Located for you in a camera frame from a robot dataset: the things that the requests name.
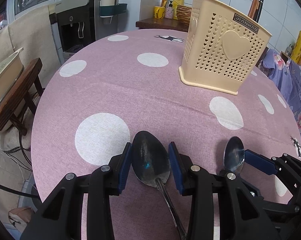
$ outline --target spoon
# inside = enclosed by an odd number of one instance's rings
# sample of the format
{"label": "spoon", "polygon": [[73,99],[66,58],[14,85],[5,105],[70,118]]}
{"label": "spoon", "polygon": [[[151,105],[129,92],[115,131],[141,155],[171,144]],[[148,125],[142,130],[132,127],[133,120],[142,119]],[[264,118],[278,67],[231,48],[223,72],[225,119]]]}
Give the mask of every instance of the spoon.
{"label": "spoon", "polygon": [[224,167],[236,175],[240,174],[244,165],[245,150],[240,138],[229,139],[224,150]]}
{"label": "spoon", "polygon": [[186,239],[186,231],[165,189],[170,173],[167,151],[161,142],[147,131],[138,132],[133,140],[132,167],[137,178],[146,185],[157,188],[165,198],[181,240]]}

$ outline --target table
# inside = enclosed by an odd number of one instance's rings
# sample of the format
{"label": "table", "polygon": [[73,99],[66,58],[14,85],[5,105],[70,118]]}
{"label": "table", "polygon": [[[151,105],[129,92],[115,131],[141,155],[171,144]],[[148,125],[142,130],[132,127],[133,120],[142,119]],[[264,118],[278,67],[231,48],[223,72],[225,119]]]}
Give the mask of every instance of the table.
{"label": "table", "polygon": [[[210,173],[222,168],[224,147],[232,136],[267,157],[298,156],[291,141],[296,138],[301,145],[293,113],[256,67],[237,96],[180,81],[180,41],[186,37],[157,29],[106,37],[56,72],[38,104],[32,131],[33,171],[42,200],[65,174],[89,174],[107,164],[140,130],[155,135],[166,149],[174,141],[180,153]],[[266,200],[285,203],[291,197],[275,176],[248,164],[241,175]],[[172,175],[166,188],[187,228],[191,197],[178,194]],[[142,184],[132,169],[122,195],[111,197],[111,210],[116,240],[178,239],[160,192]],[[82,220],[86,239],[86,217]],[[218,219],[215,226],[218,231]]]}
{"label": "table", "polygon": [[189,25],[186,25],[180,21],[173,20],[173,19],[148,18],[136,22],[136,27],[140,29],[175,30],[175,31],[181,31],[187,33]]}

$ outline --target screw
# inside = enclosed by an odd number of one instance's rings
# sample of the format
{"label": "screw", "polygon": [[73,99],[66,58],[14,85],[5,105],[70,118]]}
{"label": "screw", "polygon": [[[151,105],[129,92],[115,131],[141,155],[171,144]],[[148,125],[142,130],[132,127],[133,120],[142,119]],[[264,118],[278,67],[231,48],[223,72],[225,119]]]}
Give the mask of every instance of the screw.
{"label": "screw", "polygon": [[230,180],[233,180],[233,179],[236,179],[236,175],[234,173],[228,173],[227,178],[229,178]]}
{"label": "screw", "polygon": [[104,165],[101,167],[101,171],[109,171],[110,169],[111,169],[111,167],[108,165]]}
{"label": "screw", "polygon": [[200,170],[200,167],[199,167],[198,165],[193,165],[193,166],[190,167],[190,169],[191,169],[192,171],[199,171],[199,170]]}
{"label": "screw", "polygon": [[66,176],[65,176],[65,179],[67,180],[71,180],[75,177],[74,173],[67,173]]}

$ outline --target yellow cup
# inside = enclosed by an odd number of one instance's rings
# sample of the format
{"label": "yellow cup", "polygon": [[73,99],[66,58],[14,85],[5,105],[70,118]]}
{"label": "yellow cup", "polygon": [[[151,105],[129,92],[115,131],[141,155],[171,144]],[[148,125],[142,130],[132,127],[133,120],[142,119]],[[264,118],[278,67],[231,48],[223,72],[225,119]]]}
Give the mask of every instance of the yellow cup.
{"label": "yellow cup", "polygon": [[163,19],[165,16],[165,7],[155,6],[154,7],[154,18]]}

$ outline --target brand label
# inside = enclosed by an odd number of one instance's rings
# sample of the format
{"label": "brand label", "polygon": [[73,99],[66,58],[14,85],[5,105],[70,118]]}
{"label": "brand label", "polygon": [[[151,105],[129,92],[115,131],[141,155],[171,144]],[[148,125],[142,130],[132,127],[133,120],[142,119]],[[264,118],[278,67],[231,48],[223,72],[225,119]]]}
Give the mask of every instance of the brand label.
{"label": "brand label", "polygon": [[234,14],[233,20],[245,26],[246,28],[250,29],[252,32],[255,32],[256,34],[259,31],[259,27],[255,26],[254,24],[244,19],[243,17],[239,16],[238,14]]}

